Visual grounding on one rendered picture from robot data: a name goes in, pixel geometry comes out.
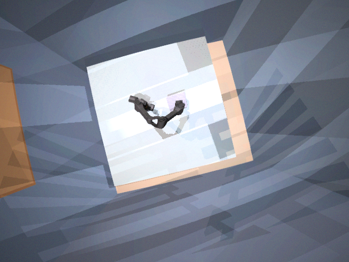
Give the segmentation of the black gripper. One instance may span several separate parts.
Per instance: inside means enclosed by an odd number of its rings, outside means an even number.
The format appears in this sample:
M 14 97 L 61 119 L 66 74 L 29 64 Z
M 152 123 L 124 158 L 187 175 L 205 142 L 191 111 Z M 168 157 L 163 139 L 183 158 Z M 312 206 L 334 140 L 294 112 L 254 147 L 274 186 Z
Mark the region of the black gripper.
M 148 110 L 153 111 L 155 105 L 152 104 L 152 103 L 147 103 L 147 102 L 146 102 L 146 105 L 144 105 L 143 107 L 144 107 L 144 108 L 146 107 Z

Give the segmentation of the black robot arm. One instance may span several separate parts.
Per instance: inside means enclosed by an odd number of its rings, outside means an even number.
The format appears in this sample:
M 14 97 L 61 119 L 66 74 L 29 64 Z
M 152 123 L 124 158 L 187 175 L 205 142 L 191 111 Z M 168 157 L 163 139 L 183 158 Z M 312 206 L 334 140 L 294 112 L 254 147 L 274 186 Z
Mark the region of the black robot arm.
M 146 111 L 147 108 L 144 108 L 143 106 L 146 105 L 146 102 L 144 99 L 138 99 L 138 97 L 130 96 L 128 102 L 135 104 L 135 110 L 139 112 L 142 117 L 147 121 L 148 124 L 151 124 L 153 127 L 163 129 L 167 122 L 173 119 L 177 115 L 181 115 L 185 104 L 183 103 L 183 100 L 176 100 L 175 107 L 172 112 L 170 112 L 166 116 L 150 116 L 150 114 Z M 158 120 L 157 124 L 155 124 L 152 120 Z

